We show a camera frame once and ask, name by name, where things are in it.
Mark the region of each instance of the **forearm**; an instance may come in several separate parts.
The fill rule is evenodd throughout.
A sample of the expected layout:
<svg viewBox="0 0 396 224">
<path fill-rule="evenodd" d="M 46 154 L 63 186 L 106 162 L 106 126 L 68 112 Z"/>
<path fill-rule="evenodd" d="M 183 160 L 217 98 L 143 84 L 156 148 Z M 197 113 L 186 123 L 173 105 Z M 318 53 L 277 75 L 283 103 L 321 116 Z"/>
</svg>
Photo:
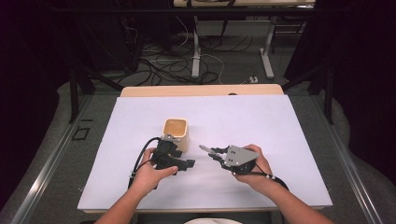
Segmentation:
<svg viewBox="0 0 396 224">
<path fill-rule="evenodd" d="M 290 224 L 333 223 L 277 183 L 269 183 L 266 187 L 269 188 L 261 189 L 260 192 L 276 204 Z"/>
<path fill-rule="evenodd" d="M 95 223 L 130 223 L 137 205 L 144 196 L 132 189 L 127 190 L 110 209 Z"/>
</svg>

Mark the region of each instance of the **white table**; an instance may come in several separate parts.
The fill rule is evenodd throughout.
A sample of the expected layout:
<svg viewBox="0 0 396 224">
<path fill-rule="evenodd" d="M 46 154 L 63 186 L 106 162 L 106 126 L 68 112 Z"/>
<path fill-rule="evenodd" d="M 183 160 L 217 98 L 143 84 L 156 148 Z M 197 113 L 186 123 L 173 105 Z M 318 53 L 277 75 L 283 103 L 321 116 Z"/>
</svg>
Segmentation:
<svg viewBox="0 0 396 224">
<path fill-rule="evenodd" d="M 238 95 L 228 96 L 229 92 Z M 332 205 L 289 97 L 277 85 L 229 85 L 125 90 L 114 107 L 78 209 L 104 212 L 127 190 L 141 148 L 161 135 L 168 118 L 189 122 L 190 146 L 182 159 L 193 159 L 195 165 L 165 178 L 138 205 L 138 213 L 277 209 L 221 169 L 198 148 L 201 144 L 261 146 L 274 175 L 292 193 L 315 208 Z"/>
<path fill-rule="evenodd" d="M 226 7 L 229 2 L 206 3 L 191 1 L 193 7 Z M 236 0 L 234 7 L 284 7 L 313 5 L 315 0 Z M 174 0 L 175 7 L 186 7 L 186 0 Z M 201 49 L 199 47 L 199 36 L 220 35 L 223 21 L 198 21 L 195 18 L 196 32 L 194 32 L 194 57 L 192 63 L 192 77 L 199 76 Z M 260 49 L 262 64 L 267 78 L 274 78 L 274 72 L 268 58 L 271 40 L 276 27 L 276 17 L 269 21 L 228 21 L 224 35 L 254 35 L 265 36 L 264 47 Z"/>
</svg>

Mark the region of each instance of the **table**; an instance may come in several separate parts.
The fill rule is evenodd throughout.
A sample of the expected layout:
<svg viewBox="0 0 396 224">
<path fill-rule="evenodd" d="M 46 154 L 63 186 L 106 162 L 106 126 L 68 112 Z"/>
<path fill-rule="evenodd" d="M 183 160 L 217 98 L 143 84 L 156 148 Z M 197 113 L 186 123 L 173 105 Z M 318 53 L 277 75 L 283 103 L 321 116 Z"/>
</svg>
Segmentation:
<svg viewBox="0 0 396 224">
<path fill-rule="evenodd" d="M 164 120 L 173 116 L 189 121 L 190 147 L 182 159 L 194 159 L 195 165 L 165 178 L 139 204 L 138 213 L 277 209 L 269 199 L 221 169 L 218 162 L 197 149 L 198 144 L 263 146 L 274 174 L 294 194 L 315 208 L 332 205 L 289 97 L 278 85 L 258 84 L 125 88 L 107 125 L 78 209 L 87 213 L 106 211 L 127 189 L 128 175 L 141 147 L 155 133 L 160 134 Z"/>
<path fill-rule="evenodd" d="M 315 0 L 235 0 L 233 7 L 284 7 L 315 4 Z M 227 7 L 229 2 L 201 2 L 191 0 L 192 7 Z M 186 0 L 174 0 L 175 7 L 186 7 Z M 192 77 L 199 76 L 201 49 L 199 47 L 200 35 L 221 35 L 223 21 L 198 21 L 195 19 L 196 31 L 194 32 L 194 56 L 192 63 Z M 260 49 L 262 64 L 267 78 L 274 78 L 274 72 L 268 58 L 272 37 L 276 27 L 276 17 L 269 21 L 228 21 L 224 35 L 255 35 L 265 36 L 264 48 Z"/>
</svg>

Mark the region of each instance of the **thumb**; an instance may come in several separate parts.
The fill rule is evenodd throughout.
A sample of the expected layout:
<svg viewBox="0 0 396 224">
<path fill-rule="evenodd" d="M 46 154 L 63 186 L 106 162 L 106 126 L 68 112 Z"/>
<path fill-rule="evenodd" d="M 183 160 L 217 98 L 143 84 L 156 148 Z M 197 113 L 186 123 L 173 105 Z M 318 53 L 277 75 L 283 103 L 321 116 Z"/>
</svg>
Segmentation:
<svg viewBox="0 0 396 224">
<path fill-rule="evenodd" d="M 172 175 L 177 172 L 177 166 L 168 167 L 166 169 L 160 170 L 161 171 L 161 178 L 165 178 L 169 175 Z"/>
</svg>

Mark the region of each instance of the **gray carpet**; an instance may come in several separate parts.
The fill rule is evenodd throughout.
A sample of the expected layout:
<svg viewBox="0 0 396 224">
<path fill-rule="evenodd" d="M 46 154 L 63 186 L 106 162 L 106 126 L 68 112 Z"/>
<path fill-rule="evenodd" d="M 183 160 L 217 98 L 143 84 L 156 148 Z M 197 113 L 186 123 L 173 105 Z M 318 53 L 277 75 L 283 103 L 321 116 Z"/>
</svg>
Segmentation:
<svg viewBox="0 0 396 224">
<path fill-rule="evenodd" d="M 230 46 L 233 42 L 239 42 L 236 40 L 232 41 L 231 39 L 229 41 Z M 285 79 L 282 77 L 282 74 L 287 67 L 297 41 L 298 37 L 296 38 L 293 35 L 281 36 L 276 40 L 276 53 L 270 55 L 270 60 L 276 74 L 275 80 L 265 79 L 262 72 L 262 64 L 257 59 L 259 58 L 257 51 L 259 45 L 257 44 L 253 44 L 247 52 L 232 52 L 228 54 L 213 52 L 213 55 L 220 58 L 224 64 L 222 83 L 238 84 L 245 81 L 252 74 L 258 76 L 259 83 L 284 83 Z M 217 73 L 221 71 L 219 60 L 208 56 L 206 61 L 211 71 Z M 143 80 L 146 76 L 144 74 L 133 75 L 122 80 L 121 84 L 132 86 Z M 176 81 L 163 81 L 162 84 L 180 85 Z M 326 123 L 322 121 L 321 114 L 315 108 L 313 97 L 306 94 L 306 85 L 307 83 L 298 85 L 288 90 L 286 94 L 290 96 L 308 144 L 318 163 L 318 168 L 326 185 L 330 189 L 334 206 L 326 208 L 321 212 L 332 218 L 336 223 L 368 223 L 335 152 L 335 144 L 329 136 Z M 98 92 L 92 96 L 87 110 L 83 113 L 76 125 L 77 129 L 79 126 L 80 131 L 75 135 L 75 138 L 83 137 L 84 129 L 89 128 L 87 138 L 85 140 L 70 140 L 67 142 L 66 151 L 38 204 L 35 204 L 35 209 L 30 214 L 31 216 L 27 223 L 79 223 L 99 217 L 97 215 L 84 214 L 77 210 L 79 196 L 81 195 L 78 189 L 88 178 L 95 151 L 106 129 L 112 106 L 117 97 L 103 83 L 95 82 L 95 86 Z M 24 179 L 11 196 L 5 208 L 1 211 L 1 223 L 10 223 L 12 218 L 14 218 L 45 162 L 50 157 L 51 152 L 58 147 L 63 137 L 70 115 L 67 85 L 62 86 L 59 89 L 59 93 L 61 100 L 47 136 L 43 140 L 41 148 L 37 151 L 35 159 Z M 334 127 L 344 144 L 347 145 L 347 120 L 342 113 L 342 108 L 336 103 L 334 103 L 333 111 Z M 392 214 L 393 211 L 396 211 L 395 187 L 384 176 L 366 163 L 356 158 L 354 158 L 354 161 L 361 174 L 361 179 L 367 187 L 368 193 L 372 196 L 378 213 L 382 217 L 383 223 L 396 223 L 395 215 Z M 273 217 L 274 223 L 280 223 L 277 213 L 273 213 Z"/>
</svg>

